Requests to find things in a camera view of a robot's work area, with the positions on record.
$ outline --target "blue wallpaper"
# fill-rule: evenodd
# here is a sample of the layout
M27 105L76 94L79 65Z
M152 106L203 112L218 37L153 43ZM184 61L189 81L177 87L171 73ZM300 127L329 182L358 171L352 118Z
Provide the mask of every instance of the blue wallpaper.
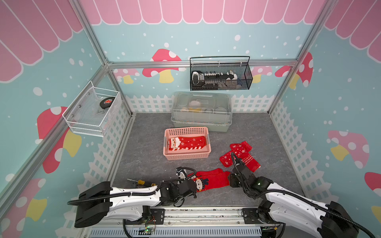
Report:
M381 65L370 59L366 50L353 48L348 40L326 29L310 53L314 58L311 82L305 88L298 80L295 90L286 91L272 115L275 124L281 118L278 113L289 113L292 128L300 135L301 145L293 148L293 140L277 125L307 194L326 202L337 198L353 220L380 237ZM315 167L308 158L309 162L300 163L306 157L295 156L298 146L312 153ZM327 184L322 185L323 178ZM359 237L367 235L360 232Z

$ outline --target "pink plastic basket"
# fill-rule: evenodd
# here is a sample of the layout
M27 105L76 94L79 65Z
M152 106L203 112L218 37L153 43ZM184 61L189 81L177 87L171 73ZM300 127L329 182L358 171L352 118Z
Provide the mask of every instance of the pink plastic basket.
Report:
M195 137L205 136L207 139L207 145L202 149L193 152L191 150L169 150L168 141L173 137ZM185 159L197 159L207 158L211 152L210 139L208 128L205 126L200 127L182 127L182 128L170 128L166 129L164 133L164 147L163 154L168 160L185 160Z

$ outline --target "red mushroom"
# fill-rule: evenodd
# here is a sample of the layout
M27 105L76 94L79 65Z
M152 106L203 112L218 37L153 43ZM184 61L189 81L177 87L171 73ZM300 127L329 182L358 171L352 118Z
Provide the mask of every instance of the red mushroom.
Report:
M283 66L277 72L275 72L275 76L277 77L286 76L290 68L291 68L290 66ZM289 87L295 90L296 83L298 82L299 78L302 80L304 87L308 87L308 85L311 82L313 70L314 70L314 60L312 58L312 54L308 52L307 56L305 57L302 64L300 65L298 71L296 72L295 76L292 78Z
M328 143L333 141L338 144L338 146L331 148L331 152L337 160L343 161L350 154L359 169L367 164L369 145L363 135L347 131L329 131L328 137Z
M159 49L150 61L181 61L180 57L172 51L167 49ZM160 74L159 82L172 83L173 76L171 70L185 71L185 68L157 68L157 69L143 69L143 75L146 77L152 77Z
M261 75L272 75L272 68L270 66L254 66L251 68L251 74L253 75L252 83L259 83Z
M36 143L40 143L45 138L65 109L66 107L53 107L45 110L38 116L37 129L39 139L36 140ZM75 135L67 129L42 163L45 173L50 174L58 168L59 163L61 162L63 148L68 151L71 157L74 157L78 152L81 143L82 137Z
M44 186L46 179L32 179L1 221L3 238L18 238L24 229L25 218L38 221L44 212L47 199L33 199Z
M134 83L134 81L131 78L131 75L140 76L139 72L136 69L114 69L114 75L119 82L121 82L123 78L123 82L125 84Z
M378 196L381 196L381 174L367 172L364 179L368 187Z

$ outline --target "clear plastic storage box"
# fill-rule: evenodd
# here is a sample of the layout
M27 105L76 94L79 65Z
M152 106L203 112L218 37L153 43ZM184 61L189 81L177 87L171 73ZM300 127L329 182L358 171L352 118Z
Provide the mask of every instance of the clear plastic storage box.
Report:
M209 131L226 132L232 124L229 95L178 92L171 120L175 127L206 126Z

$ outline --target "gray stone-pattern floor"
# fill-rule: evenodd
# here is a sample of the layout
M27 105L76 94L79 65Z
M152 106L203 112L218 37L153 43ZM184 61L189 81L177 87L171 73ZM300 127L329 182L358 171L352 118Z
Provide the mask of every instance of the gray stone-pattern floor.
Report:
M251 155L261 164L255 172L285 188L303 195L290 160L267 113L234 113L228 132L209 131L211 153L208 158L168 161L163 155L164 131L173 128L170 113L138 113L120 162L114 187L128 188L126 179L159 183L175 179L176 168L191 167L198 171L225 168L220 156L230 151L229 145L247 141L253 149ZM197 193L197 198L186 198L185 206L257 206L260 199L247 197L242 188L230 186Z

